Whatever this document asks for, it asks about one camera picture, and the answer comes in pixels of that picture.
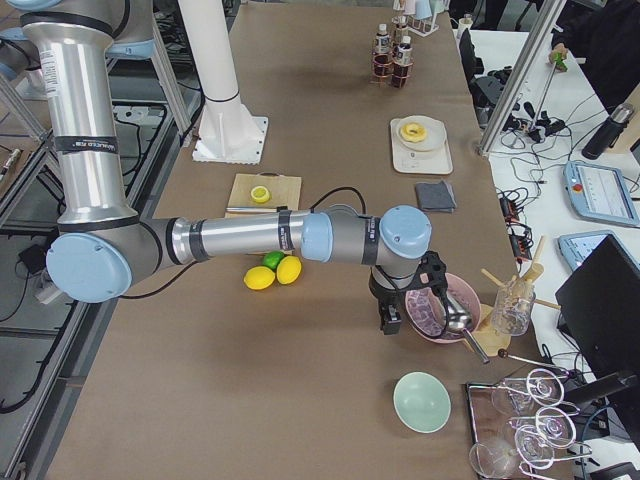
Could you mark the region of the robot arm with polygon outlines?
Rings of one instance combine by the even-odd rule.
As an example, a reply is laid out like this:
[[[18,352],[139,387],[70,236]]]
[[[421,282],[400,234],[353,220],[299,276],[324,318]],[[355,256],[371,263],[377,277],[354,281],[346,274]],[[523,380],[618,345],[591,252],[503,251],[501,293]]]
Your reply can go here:
[[[412,206],[381,217],[337,206],[197,222],[141,219],[124,192],[106,57],[110,48],[153,53],[152,3],[19,1],[16,8],[39,53],[66,202],[46,265],[73,299],[100,303],[160,269],[218,255],[297,251],[308,260],[369,266],[381,328],[392,334],[405,292],[445,287],[444,265],[428,248],[430,222]]]

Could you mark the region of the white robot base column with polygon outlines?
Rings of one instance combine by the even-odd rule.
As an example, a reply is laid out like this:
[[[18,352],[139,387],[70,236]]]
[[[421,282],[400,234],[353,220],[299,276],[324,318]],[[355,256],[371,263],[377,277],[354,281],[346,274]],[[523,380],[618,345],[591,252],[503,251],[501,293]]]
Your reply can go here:
[[[220,1],[179,2],[205,104],[193,159],[255,165],[268,129],[242,103]]]

